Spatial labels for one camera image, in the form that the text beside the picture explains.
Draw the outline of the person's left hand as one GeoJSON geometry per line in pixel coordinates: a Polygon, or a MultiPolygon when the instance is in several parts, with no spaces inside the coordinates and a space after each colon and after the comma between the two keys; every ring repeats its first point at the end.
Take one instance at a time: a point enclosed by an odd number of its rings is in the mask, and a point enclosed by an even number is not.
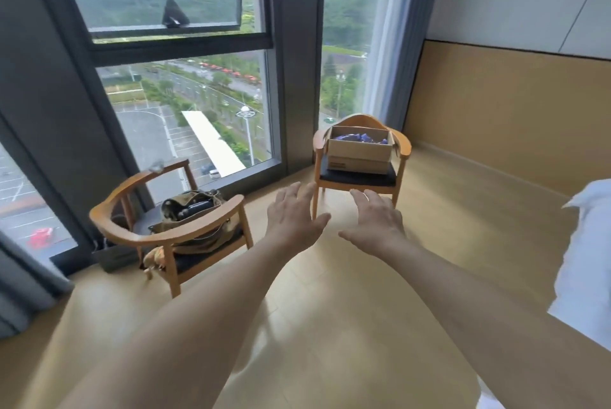
{"type": "Polygon", "coordinates": [[[283,258],[291,259],[310,248],[321,235],[309,231],[312,215],[311,203],[317,196],[315,183],[302,185],[294,182],[276,193],[274,202],[267,210],[267,228],[264,242],[283,258]]]}

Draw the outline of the person's right hand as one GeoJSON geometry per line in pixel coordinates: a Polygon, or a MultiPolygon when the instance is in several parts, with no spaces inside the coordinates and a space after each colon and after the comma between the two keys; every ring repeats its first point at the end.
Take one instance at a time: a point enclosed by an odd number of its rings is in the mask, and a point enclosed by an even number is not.
{"type": "Polygon", "coordinates": [[[364,246],[358,249],[381,260],[401,251],[408,242],[402,215],[389,198],[373,190],[349,191],[357,207],[357,224],[342,230],[358,230],[364,246]]]}

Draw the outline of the person's right forearm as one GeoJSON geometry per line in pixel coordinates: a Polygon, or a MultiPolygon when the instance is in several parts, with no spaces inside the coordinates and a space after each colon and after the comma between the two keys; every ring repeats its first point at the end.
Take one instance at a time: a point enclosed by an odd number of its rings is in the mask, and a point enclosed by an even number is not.
{"type": "Polygon", "coordinates": [[[505,409],[611,409],[611,351],[406,240],[387,243],[379,257],[415,290],[505,409]]]}

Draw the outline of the person's left forearm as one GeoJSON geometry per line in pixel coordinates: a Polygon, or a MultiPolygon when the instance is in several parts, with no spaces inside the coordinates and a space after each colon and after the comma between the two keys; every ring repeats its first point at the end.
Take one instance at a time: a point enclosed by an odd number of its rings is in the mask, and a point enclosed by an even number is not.
{"type": "Polygon", "coordinates": [[[165,305],[57,409],[212,409],[264,297],[294,255],[264,237],[165,305]]]}

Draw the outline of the brown cardboard box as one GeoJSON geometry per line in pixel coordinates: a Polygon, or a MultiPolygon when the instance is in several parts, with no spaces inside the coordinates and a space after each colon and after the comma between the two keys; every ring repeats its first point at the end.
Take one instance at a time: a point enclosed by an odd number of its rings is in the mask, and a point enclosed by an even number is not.
{"type": "Polygon", "coordinates": [[[387,174],[392,166],[395,142],[387,128],[332,126],[326,134],[327,167],[334,171],[387,174]],[[366,133],[374,140],[387,138],[389,145],[333,140],[345,134],[366,133]]]}

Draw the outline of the purple packets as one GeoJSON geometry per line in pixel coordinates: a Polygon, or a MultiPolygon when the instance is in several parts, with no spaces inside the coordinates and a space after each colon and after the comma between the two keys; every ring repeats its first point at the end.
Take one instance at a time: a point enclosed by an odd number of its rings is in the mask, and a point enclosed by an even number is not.
{"type": "Polygon", "coordinates": [[[333,140],[343,141],[343,142],[360,142],[360,143],[389,145],[387,138],[383,138],[382,140],[378,141],[378,140],[374,140],[372,137],[370,137],[366,133],[339,135],[339,136],[334,137],[333,140]]]}

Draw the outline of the olive canvas bag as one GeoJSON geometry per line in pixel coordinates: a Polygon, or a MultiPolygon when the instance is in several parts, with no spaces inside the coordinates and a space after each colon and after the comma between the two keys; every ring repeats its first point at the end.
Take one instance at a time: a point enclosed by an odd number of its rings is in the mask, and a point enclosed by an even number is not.
{"type": "MultiPolygon", "coordinates": [[[[214,211],[225,203],[225,199],[219,190],[202,191],[189,190],[175,197],[168,198],[160,205],[161,220],[153,225],[150,225],[149,231],[152,234],[159,234],[183,226],[202,216],[214,211]],[[200,212],[190,218],[178,220],[177,215],[185,206],[198,203],[200,201],[214,201],[214,208],[205,212],[200,212]]],[[[240,237],[241,226],[239,216],[233,215],[231,218],[223,221],[223,224],[211,229],[186,242],[176,243],[173,245],[173,251],[176,255],[203,255],[212,253],[220,248],[223,244],[229,242],[234,236],[240,237]]]]}

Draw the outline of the black bottle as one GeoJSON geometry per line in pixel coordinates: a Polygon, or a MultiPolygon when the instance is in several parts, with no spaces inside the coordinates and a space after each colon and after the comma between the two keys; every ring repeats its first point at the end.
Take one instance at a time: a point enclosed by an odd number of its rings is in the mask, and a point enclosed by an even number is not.
{"type": "Polygon", "coordinates": [[[200,212],[205,212],[214,208],[214,201],[206,200],[198,203],[193,203],[185,206],[180,212],[178,212],[177,219],[184,220],[190,218],[200,212]]]}

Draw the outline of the tan plush toy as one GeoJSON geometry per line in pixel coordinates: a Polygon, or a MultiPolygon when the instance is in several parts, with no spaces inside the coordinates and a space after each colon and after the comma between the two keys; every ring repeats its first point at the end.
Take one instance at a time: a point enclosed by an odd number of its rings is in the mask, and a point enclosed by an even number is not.
{"type": "Polygon", "coordinates": [[[142,259],[144,275],[148,281],[152,280],[156,272],[162,279],[167,280],[165,252],[162,246],[156,246],[150,250],[142,259]]]}

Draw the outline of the dark grey floor bag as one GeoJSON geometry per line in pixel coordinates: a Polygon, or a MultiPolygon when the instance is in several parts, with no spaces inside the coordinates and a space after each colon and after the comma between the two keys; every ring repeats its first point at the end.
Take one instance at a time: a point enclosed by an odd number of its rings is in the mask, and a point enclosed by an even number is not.
{"type": "Polygon", "coordinates": [[[130,266],[140,266],[137,249],[132,246],[118,245],[101,235],[95,241],[93,259],[107,274],[115,273],[130,266]]]}

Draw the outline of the light grey curtain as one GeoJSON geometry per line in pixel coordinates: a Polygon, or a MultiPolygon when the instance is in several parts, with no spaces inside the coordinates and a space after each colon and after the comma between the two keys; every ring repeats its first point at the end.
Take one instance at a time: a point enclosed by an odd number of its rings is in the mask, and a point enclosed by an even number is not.
{"type": "Polygon", "coordinates": [[[435,0],[378,0],[362,112],[401,130],[435,0]]]}

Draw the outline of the white bedding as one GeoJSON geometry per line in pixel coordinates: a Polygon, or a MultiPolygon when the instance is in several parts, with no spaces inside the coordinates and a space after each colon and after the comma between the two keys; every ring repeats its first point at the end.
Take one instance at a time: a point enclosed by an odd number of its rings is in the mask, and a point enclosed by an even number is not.
{"type": "Polygon", "coordinates": [[[548,313],[611,351],[611,179],[562,206],[579,210],[548,313]]]}

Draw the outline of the black window stay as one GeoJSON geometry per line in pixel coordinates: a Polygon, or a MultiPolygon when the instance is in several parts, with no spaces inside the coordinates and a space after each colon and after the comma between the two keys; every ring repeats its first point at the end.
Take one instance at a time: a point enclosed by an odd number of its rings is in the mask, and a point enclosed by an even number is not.
{"type": "Polygon", "coordinates": [[[190,19],[175,0],[166,0],[161,25],[166,28],[182,28],[191,24],[190,19]]]}

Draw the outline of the dark grey curtain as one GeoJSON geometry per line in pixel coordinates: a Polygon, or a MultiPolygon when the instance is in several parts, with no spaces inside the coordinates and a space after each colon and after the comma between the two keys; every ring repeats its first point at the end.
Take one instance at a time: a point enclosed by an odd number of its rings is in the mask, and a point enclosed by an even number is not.
{"type": "Polygon", "coordinates": [[[51,261],[34,258],[0,230],[0,340],[24,332],[73,289],[51,261]]]}

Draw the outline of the dark window frame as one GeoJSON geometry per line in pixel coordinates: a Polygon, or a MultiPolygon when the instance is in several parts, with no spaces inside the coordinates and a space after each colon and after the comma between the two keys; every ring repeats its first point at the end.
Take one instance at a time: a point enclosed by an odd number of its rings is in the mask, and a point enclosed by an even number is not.
{"type": "Polygon", "coordinates": [[[309,166],[322,0],[264,0],[264,33],[96,43],[75,0],[0,0],[0,230],[73,274],[88,212],[153,162],[250,192],[309,166]]]}

